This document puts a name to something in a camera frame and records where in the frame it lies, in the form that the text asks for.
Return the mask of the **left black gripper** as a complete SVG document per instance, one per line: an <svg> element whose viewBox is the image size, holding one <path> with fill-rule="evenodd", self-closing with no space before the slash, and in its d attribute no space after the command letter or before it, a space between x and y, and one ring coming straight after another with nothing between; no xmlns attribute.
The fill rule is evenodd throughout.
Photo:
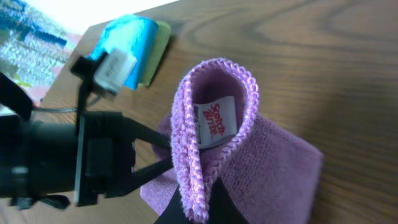
<svg viewBox="0 0 398 224"><path fill-rule="evenodd" d="M86 112L80 117L75 174L77 207L96 205L98 196L124 197L173 167L164 159L132 173L132 140L171 151L170 138L121 113Z"/></svg>

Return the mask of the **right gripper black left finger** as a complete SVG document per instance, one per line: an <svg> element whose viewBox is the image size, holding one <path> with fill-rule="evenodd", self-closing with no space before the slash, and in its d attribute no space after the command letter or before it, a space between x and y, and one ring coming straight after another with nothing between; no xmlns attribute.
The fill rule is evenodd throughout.
<svg viewBox="0 0 398 224"><path fill-rule="evenodd" d="M169 204L154 224L190 224L182 207L182 196L177 188Z"/></svg>

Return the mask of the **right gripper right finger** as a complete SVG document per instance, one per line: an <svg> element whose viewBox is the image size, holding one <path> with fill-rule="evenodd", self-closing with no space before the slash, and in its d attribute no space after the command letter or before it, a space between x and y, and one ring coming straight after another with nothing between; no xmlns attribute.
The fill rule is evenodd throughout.
<svg viewBox="0 0 398 224"><path fill-rule="evenodd" d="M209 206L208 224L248 224L220 178L213 184Z"/></svg>

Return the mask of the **purple cloth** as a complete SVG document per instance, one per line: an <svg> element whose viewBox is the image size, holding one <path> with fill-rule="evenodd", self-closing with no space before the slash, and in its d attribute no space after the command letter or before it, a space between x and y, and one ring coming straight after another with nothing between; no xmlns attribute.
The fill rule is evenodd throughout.
<svg viewBox="0 0 398 224"><path fill-rule="evenodd" d="M178 188L190 222L208 223L220 178L248 223L308 222L323 155L261 116L259 102L256 79L244 67L225 58L193 67L159 125L171 151L153 148L174 166L143 185L141 198L161 215Z"/></svg>

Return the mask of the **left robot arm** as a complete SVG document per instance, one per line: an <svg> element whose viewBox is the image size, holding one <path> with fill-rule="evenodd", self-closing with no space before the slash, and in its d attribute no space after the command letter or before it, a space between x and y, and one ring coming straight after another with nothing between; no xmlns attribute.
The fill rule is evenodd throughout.
<svg viewBox="0 0 398 224"><path fill-rule="evenodd" d="M87 82L79 93L75 124L30 119L33 104L7 76L1 76L1 197L21 210L42 202L64 210L65 195L77 207L95 205L100 195L123 197L172 167L166 159L135 170L134 141L170 147L170 139L118 112L87 111Z"/></svg>

